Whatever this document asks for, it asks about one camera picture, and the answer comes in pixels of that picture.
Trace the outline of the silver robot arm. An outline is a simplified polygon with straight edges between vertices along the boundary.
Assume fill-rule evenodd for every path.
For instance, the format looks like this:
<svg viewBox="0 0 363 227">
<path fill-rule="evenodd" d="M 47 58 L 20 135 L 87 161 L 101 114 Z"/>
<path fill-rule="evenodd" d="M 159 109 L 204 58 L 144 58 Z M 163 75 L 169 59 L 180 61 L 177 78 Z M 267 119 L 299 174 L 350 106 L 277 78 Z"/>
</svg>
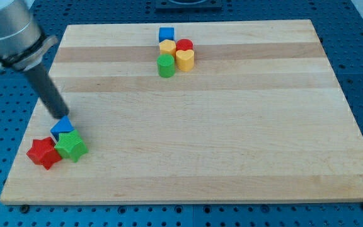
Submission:
<svg viewBox="0 0 363 227">
<path fill-rule="evenodd" d="M 28 71 L 58 42 L 38 25 L 24 0 L 0 1 L 0 65 Z"/>
</svg>

